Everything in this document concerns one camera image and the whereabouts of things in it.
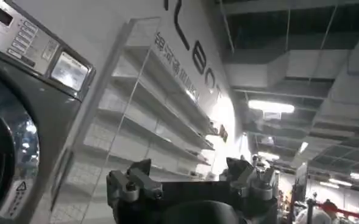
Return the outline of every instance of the empty shelf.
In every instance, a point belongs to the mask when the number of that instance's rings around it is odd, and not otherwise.
[[[146,59],[149,48],[146,46],[127,47],[127,55],[136,59],[141,65]],[[160,61],[159,56],[151,50],[148,61],[145,65],[146,73],[151,76],[159,85],[172,97],[183,111],[188,114],[191,122],[206,132],[209,127],[209,117],[199,105],[186,93],[185,86],[177,80],[167,67]]]
[[[123,114],[124,113],[119,112],[119,111],[98,109],[98,115],[100,115],[100,117],[111,120],[111,121],[115,121],[115,122],[120,122]],[[131,118],[129,118],[126,115],[124,116],[122,126],[123,126],[123,128],[131,129],[132,131],[137,132],[140,136],[147,137],[150,141],[155,142],[156,144],[160,145],[165,150],[170,150],[171,152],[179,154],[188,160],[210,166],[210,164],[208,162],[206,162],[203,159],[200,159],[197,156],[191,154],[190,152],[180,148],[179,146],[172,143],[171,140],[166,139],[166,138],[156,134],[155,132],[151,131],[148,128],[145,128],[144,126],[133,121]]]
[[[129,94],[137,82],[136,77],[113,76],[114,85],[121,87]],[[202,148],[214,150],[213,147],[193,128],[191,128],[183,119],[181,119],[173,110],[168,108],[164,102],[158,99],[152,92],[150,92],[141,82],[138,82],[133,98],[142,103],[144,106],[150,108],[154,113],[159,115],[166,124],[171,128],[178,130],[193,144]]]
[[[102,159],[104,159],[108,154],[108,151],[106,151],[104,149],[92,147],[89,145],[83,145],[83,146],[79,147],[76,151],[79,152],[78,153],[79,156],[77,156],[78,159],[81,159],[82,161],[89,163],[89,164],[93,164],[95,166],[102,166],[103,165]],[[125,170],[125,169],[129,168],[129,166],[136,161],[132,161],[130,159],[125,159],[120,156],[109,153],[108,162],[117,163],[117,164],[119,164],[119,167],[122,168],[120,170]],[[165,168],[162,168],[162,167],[154,165],[154,164],[152,164],[152,166],[151,166],[151,172],[166,173],[169,175],[177,175],[177,176],[181,176],[181,177],[198,179],[198,177],[187,175],[185,173],[167,170]]]

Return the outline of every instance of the metal clamp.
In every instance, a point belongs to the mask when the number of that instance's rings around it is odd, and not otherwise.
[[[129,179],[144,190],[147,197],[151,199],[161,199],[163,197],[163,185],[153,181],[140,169],[133,168],[128,170]]]

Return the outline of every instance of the large black letter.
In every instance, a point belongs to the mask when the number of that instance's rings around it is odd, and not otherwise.
[[[163,0],[164,1],[164,6],[165,6],[165,10],[168,11],[168,0]]]
[[[193,61],[200,75],[203,75],[206,67],[206,55],[198,40],[193,48]]]
[[[183,34],[182,29],[180,28],[179,23],[178,23],[178,16],[179,16],[179,12],[180,12],[181,7],[182,7],[182,0],[178,0],[177,6],[175,7],[175,12],[174,12],[175,29],[177,30],[177,33],[178,33],[180,39],[182,40],[183,44],[185,45],[185,48],[187,50],[190,50],[189,42],[187,42],[185,34]]]
[[[207,86],[209,86],[209,76],[213,79],[213,84],[210,87],[210,89],[213,89],[216,85],[216,78],[215,78],[213,71],[210,68],[208,68],[208,70],[206,71],[206,74],[205,74],[205,84]]]

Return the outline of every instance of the bolt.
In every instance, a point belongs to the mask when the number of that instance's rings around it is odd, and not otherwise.
[[[126,184],[126,190],[127,191],[135,191],[136,190],[136,184],[134,182],[128,182]]]
[[[161,191],[155,191],[154,192],[155,199],[161,199],[162,198],[162,192]]]

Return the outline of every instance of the washing machine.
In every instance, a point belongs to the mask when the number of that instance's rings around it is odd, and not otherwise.
[[[93,76],[77,52],[0,1],[0,223],[30,222]]]

